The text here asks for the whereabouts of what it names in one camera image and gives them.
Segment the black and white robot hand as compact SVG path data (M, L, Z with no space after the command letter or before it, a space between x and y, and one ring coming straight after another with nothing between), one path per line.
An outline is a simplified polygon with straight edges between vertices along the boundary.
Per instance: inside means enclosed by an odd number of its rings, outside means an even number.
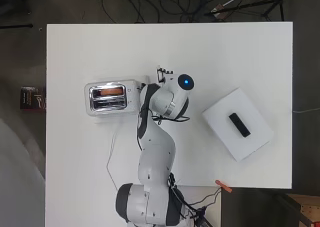
M157 72L157 81L159 84L164 84L166 82L166 78L174 74L172 70L166 70L161 66L157 67L156 72Z

